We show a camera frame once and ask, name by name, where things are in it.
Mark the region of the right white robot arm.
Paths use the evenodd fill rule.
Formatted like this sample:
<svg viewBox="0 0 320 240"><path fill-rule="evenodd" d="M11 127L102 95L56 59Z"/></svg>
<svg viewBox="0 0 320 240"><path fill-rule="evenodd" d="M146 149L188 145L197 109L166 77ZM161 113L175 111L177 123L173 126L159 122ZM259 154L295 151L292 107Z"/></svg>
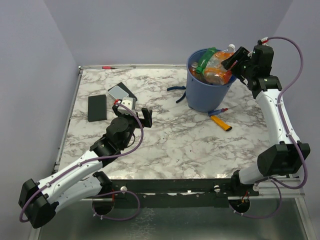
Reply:
<svg viewBox="0 0 320 240"><path fill-rule="evenodd" d="M230 182L229 189L236 196L246 192L248 185L305 169L311 151L309 144L301 142L290 122L279 78L270 74L273 57L272 47L257 44L252 52L241 46L221 63L251 91L269 134L269 148L258 155L254 165L239 170L238 178Z"/></svg>

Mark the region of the green bear shaped bottle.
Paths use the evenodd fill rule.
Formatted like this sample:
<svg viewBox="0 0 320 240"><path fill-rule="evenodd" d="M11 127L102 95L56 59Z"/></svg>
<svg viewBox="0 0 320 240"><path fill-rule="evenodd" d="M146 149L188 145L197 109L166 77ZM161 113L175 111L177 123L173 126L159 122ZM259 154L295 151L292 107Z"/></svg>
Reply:
<svg viewBox="0 0 320 240"><path fill-rule="evenodd" d="M212 56L217 52L218 50L215 47L210 47L206 50L206 52L202 55L202 57L198 61L198 66L195 69L195 72L197 74L202 74L203 70L206 68L208 61L212 58Z"/></svg>

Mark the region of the crushed orange label bottle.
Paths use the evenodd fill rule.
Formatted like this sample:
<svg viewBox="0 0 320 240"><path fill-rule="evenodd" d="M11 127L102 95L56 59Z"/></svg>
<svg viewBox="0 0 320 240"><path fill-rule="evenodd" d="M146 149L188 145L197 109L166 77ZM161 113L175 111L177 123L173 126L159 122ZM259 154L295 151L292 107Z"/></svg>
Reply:
<svg viewBox="0 0 320 240"><path fill-rule="evenodd" d="M235 45L229 44L225 50L213 54L203 71L203 77L207 83L225 85L229 82L232 74L222 66L221 62L231 57L235 50Z"/></svg>

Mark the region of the blue plastic bin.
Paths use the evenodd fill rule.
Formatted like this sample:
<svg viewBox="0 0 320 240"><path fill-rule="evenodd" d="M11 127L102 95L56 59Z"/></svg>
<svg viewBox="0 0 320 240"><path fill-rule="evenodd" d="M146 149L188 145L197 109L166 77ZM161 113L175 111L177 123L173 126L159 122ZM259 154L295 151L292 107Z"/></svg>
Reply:
<svg viewBox="0 0 320 240"><path fill-rule="evenodd" d="M186 62L187 75L185 98L190 108L202 113L217 109L232 84L237 80L237 78L232 75L227 84L210 85L195 78L190 72L191 64L197 62L206 51L207 49L203 48L193 52Z"/></svg>

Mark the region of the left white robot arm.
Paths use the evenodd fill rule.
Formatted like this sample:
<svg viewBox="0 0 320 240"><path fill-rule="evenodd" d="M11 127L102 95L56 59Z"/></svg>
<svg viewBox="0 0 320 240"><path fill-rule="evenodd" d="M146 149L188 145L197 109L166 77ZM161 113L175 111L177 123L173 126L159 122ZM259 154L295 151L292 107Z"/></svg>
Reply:
<svg viewBox="0 0 320 240"><path fill-rule="evenodd" d="M112 181L102 168L139 148L123 152L135 129L152 127L152 110L142 108L139 118L134 108L116 103L112 107L116 118L102 135L78 160L62 170L38 181L23 183L18 204L19 221L29 222L33 228L44 226L66 206L88 197L112 195Z"/></svg>

